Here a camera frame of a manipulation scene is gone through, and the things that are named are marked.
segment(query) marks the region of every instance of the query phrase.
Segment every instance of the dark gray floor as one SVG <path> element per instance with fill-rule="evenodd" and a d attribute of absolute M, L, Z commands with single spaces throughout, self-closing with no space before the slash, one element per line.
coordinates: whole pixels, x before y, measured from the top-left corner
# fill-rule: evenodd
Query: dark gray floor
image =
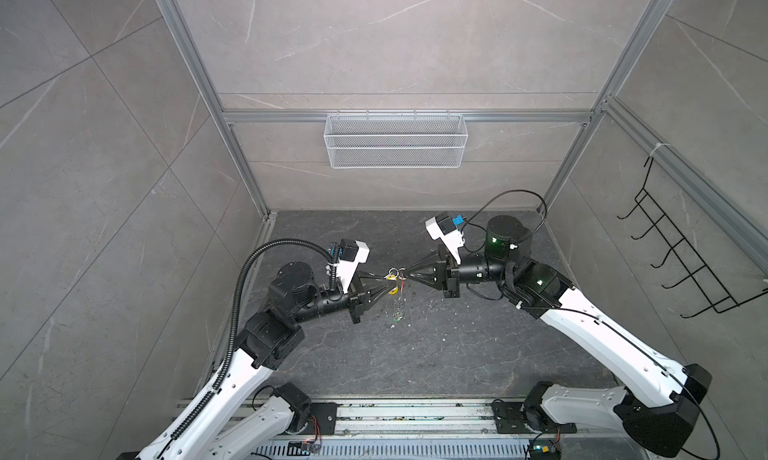
<path fill-rule="evenodd" d="M 281 211 L 271 240 L 298 237 L 330 246 L 342 237 L 364 241 L 371 249 L 360 270 L 386 273 L 417 261 L 436 243 L 424 221 L 435 212 Z M 497 213 L 482 213 L 485 225 Z M 535 226 L 535 212 L 518 212 Z M 467 244 L 483 240 L 466 228 Z M 534 236 L 532 256 L 562 270 L 545 229 Z M 268 251 L 258 272 L 244 319 L 258 311 L 279 268 L 305 261 L 326 279 L 320 255 L 300 247 Z M 607 369 L 559 331 L 517 311 L 506 301 L 486 301 L 464 290 L 458 299 L 406 281 L 406 318 L 395 322 L 394 296 L 388 296 L 352 325 L 346 311 L 303 323 L 306 339 L 274 373 L 271 383 L 291 381 L 318 395 L 482 395 L 525 396 L 539 380 L 568 386 L 607 387 L 615 383 Z M 478 290 L 497 294 L 495 285 Z"/>

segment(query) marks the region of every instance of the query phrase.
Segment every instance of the wire shelf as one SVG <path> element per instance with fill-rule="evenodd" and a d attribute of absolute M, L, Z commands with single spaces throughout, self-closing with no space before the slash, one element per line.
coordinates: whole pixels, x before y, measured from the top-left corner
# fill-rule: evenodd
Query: wire shelf
<path fill-rule="evenodd" d="M 661 208 L 658 202 L 656 202 L 656 199 L 654 199 L 653 196 L 648 192 L 648 190 L 646 190 L 645 186 L 646 184 L 648 184 L 648 175 L 650 174 L 650 168 L 653 166 L 653 164 L 654 164 L 653 157 L 648 157 L 645 160 L 643 167 L 647 165 L 648 170 L 645 172 L 645 180 L 643 181 L 643 187 L 640 188 L 640 191 L 634 197 L 634 207 L 632 207 L 632 210 L 630 210 L 628 214 L 626 214 L 623 217 L 618 216 L 618 218 L 620 220 L 623 220 L 628 216 L 632 215 L 632 213 L 635 212 L 635 210 L 640 209 L 640 211 L 643 212 L 643 214 L 645 214 L 648 221 L 650 221 L 650 227 L 648 227 L 648 229 L 639 237 L 632 235 L 631 236 L 632 240 L 638 241 L 639 239 L 648 235 L 648 232 L 656 230 L 656 232 L 658 232 L 658 234 L 661 235 L 661 238 L 664 239 L 664 242 L 667 244 L 669 248 L 667 250 L 667 254 L 664 255 L 664 259 L 662 259 L 661 263 L 659 263 L 658 265 L 654 265 L 653 263 L 651 263 L 651 266 L 653 268 L 661 268 L 667 262 L 667 259 L 670 257 L 670 255 L 675 255 L 675 257 L 677 258 L 677 261 L 679 261 L 680 265 L 683 266 L 683 268 L 687 273 L 685 277 L 679 279 L 675 284 L 669 285 L 669 286 L 662 285 L 662 287 L 665 289 L 675 288 L 678 285 L 680 285 L 682 282 L 685 282 L 690 278 L 694 283 L 696 283 L 696 287 L 698 288 L 699 292 L 701 292 L 701 294 L 704 295 L 704 298 L 706 299 L 707 303 L 709 303 L 708 307 L 705 307 L 704 309 L 696 313 L 693 313 L 691 315 L 681 314 L 680 316 L 683 317 L 684 319 L 690 319 L 708 310 L 713 310 L 717 313 L 724 313 L 736 307 L 741 307 L 742 305 L 744 305 L 744 303 L 751 302 L 758 297 L 762 297 L 763 295 L 768 294 L 768 288 L 765 288 L 761 293 L 758 293 L 744 301 L 737 301 L 734 298 L 734 296 L 731 295 L 731 293 L 725 287 L 723 282 L 720 281 L 720 278 L 718 278 L 718 276 L 712 271 L 712 268 L 710 268 L 709 264 L 707 264 L 704 261 L 704 258 L 702 258 L 702 256 L 696 250 L 696 247 L 694 247 L 694 245 L 688 241 L 688 238 L 685 235 L 683 235 L 683 232 L 680 231 L 680 229 L 677 227 L 674 221 L 670 218 L 670 216 L 667 215 L 667 212 L 665 212 L 664 209 Z M 655 208 L 658 209 L 659 212 L 661 212 L 661 216 L 659 216 L 656 220 L 654 220 L 651 217 L 651 215 L 648 214 L 648 211 L 646 210 L 646 208 L 643 206 L 644 202 L 648 206 L 651 206 L 651 205 L 655 206 Z M 664 219 L 667 219 L 667 222 L 670 225 L 672 225 L 672 228 L 674 229 L 674 231 L 676 231 L 677 234 L 680 235 L 680 239 L 675 243 L 672 243 L 672 241 L 670 241 L 667 235 L 664 235 L 661 229 L 659 229 L 659 222 L 661 222 Z M 700 264 L 697 263 L 696 265 L 689 265 L 688 263 L 683 261 L 683 255 L 681 255 L 682 252 L 679 249 L 682 249 L 684 247 L 687 247 L 695 254 L 696 259 L 698 260 L 698 262 L 700 262 Z M 720 285 L 720 288 L 723 289 L 723 291 L 725 292 L 725 296 L 718 301 L 712 301 L 712 299 L 710 298 L 710 295 L 707 295 L 704 288 L 702 287 L 702 282 L 700 282 L 699 279 L 696 279 L 696 274 L 711 276 L 711 278 L 714 279 Z"/>
<path fill-rule="evenodd" d="M 459 167 L 467 127 L 458 114 L 339 114 L 323 137 L 333 168 Z"/>

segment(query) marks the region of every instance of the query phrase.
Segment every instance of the white wire basket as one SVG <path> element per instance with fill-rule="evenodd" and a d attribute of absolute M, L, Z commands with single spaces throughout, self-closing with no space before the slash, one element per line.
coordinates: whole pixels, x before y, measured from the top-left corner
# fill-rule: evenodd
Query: white wire basket
<path fill-rule="evenodd" d="M 467 126 L 459 114 L 328 115 L 333 168 L 459 167 Z"/>

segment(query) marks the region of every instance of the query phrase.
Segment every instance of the robotic arm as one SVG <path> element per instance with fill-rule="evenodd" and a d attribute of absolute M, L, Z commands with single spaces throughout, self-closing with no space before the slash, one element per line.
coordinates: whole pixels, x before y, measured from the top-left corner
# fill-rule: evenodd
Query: robotic arm
<path fill-rule="evenodd" d="M 440 226 L 440 235 L 432 238 L 444 244 L 408 266 L 406 277 L 442 290 L 446 298 L 459 297 L 459 283 L 496 282 L 519 310 L 571 337 L 624 383 L 603 389 L 540 382 L 524 403 L 532 429 L 551 431 L 574 422 L 624 430 L 653 453 L 677 455 L 694 429 L 698 406 L 712 379 L 705 369 L 682 366 L 653 350 L 600 311 L 561 273 L 533 261 L 530 231 L 516 218 L 492 218 L 483 251 L 464 258 L 455 247 L 464 244 L 459 221 L 441 212 L 426 225 Z"/>

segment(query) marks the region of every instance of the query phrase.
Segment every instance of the vertical metal post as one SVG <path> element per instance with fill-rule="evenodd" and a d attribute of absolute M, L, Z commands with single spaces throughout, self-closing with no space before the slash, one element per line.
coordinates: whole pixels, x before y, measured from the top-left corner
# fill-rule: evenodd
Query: vertical metal post
<path fill-rule="evenodd" d="M 187 64 L 192 79 L 197 85 L 197 89 L 200 91 L 200 95 L 203 98 L 203 102 L 210 111 L 210 116 L 216 124 L 216 128 L 224 139 L 226 148 L 232 155 L 232 160 L 235 162 L 237 171 L 240 173 L 240 177 L 243 178 L 248 193 L 250 193 L 251 199 L 256 205 L 259 214 L 263 219 L 270 213 L 270 209 L 266 205 L 264 195 L 259 189 L 259 185 L 256 183 L 253 171 L 248 165 L 248 161 L 243 153 L 243 149 L 240 148 L 240 143 L 237 141 L 230 126 L 225 122 L 221 102 L 219 96 L 216 94 L 214 84 L 210 81 L 208 72 L 206 72 L 203 60 L 200 58 L 200 53 L 197 52 L 197 48 L 194 46 L 192 35 L 187 28 L 187 24 L 184 22 L 184 18 L 181 15 L 176 0 L 155 0 L 158 3 L 160 13 L 163 14 L 165 23 L 168 24 L 170 34 L 176 41 L 176 45 L 181 52 L 181 56 L 184 58 L 184 62 Z"/>
<path fill-rule="evenodd" d="M 584 124 L 576 135 L 576 139 L 571 144 L 571 148 L 568 149 L 568 153 L 565 154 L 560 168 L 554 175 L 547 192 L 544 194 L 544 200 L 547 202 L 547 205 L 551 206 L 554 199 L 560 193 L 565 181 L 568 180 L 576 166 L 576 162 L 587 147 L 594 131 L 598 128 L 600 120 L 605 116 L 604 103 L 608 100 L 608 97 L 616 96 L 619 92 L 673 1 L 650 0 L 648 2 L 629 42 L 624 47 L 624 51 L 621 52 L 614 70 L 610 73 L 608 81 L 605 82 L 597 101 L 592 107 L 591 121 Z"/>

